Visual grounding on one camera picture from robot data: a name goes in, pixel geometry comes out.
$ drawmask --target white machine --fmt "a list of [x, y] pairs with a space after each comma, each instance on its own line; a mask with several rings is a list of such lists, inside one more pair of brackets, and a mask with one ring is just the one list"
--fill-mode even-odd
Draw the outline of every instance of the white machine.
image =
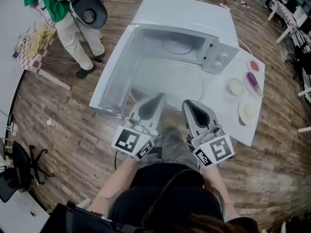
[[[165, 104], [163, 93], [138, 101], [124, 125], [118, 126], [112, 147], [140, 161], [155, 146], [157, 127]], [[190, 132], [190, 150], [201, 165], [218, 164], [235, 154], [229, 135], [224, 133], [210, 108], [196, 101], [185, 100], [182, 111]]]
[[[120, 117], [132, 88], [150, 95], [158, 92], [153, 86], [162, 86], [167, 103], [181, 111], [184, 100], [200, 101], [202, 95], [193, 95], [204, 93], [197, 80], [202, 72], [220, 74], [238, 51], [229, 10], [196, 0], [144, 0], [105, 66], [90, 106]], [[175, 85], [179, 80], [185, 81]]]

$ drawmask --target wooden floor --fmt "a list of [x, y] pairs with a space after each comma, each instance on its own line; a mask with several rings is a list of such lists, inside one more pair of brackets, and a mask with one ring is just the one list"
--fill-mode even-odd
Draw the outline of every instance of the wooden floor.
[[[264, 98], [252, 147], [236, 144], [237, 158], [223, 162], [220, 170], [240, 214], [267, 229], [275, 219], [311, 207], [311, 137], [297, 133], [297, 128], [311, 125], [311, 108], [297, 97], [300, 87], [292, 79], [292, 67], [284, 63], [286, 41], [275, 43], [284, 29], [276, 21], [267, 21], [269, 12], [253, 1], [248, 2], [249, 11], [239, 6], [239, 0], [205, 1], [227, 2], [238, 37], [266, 64]], [[106, 60], [141, 2], [104, 1], [109, 12], [102, 30]], [[73, 59], [57, 40], [45, 62], [59, 61]], [[19, 132], [15, 139], [25, 147], [35, 145], [37, 151], [49, 150], [40, 164], [55, 177], [45, 185], [34, 184], [33, 190], [51, 210], [59, 202], [94, 198], [114, 170], [115, 152], [109, 144], [122, 121], [88, 106], [104, 65], [97, 67], [85, 80], [75, 78], [75, 64], [44, 67], [71, 85], [71, 91], [28, 72], [17, 96], [13, 113]]]

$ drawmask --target hand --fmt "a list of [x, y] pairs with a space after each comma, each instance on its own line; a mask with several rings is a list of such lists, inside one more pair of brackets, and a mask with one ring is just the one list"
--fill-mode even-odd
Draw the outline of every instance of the hand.
[[32, 9], [35, 9], [37, 6], [39, 5], [38, 2], [32, 4], [32, 5], [29, 5], [29, 7], [31, 7]]

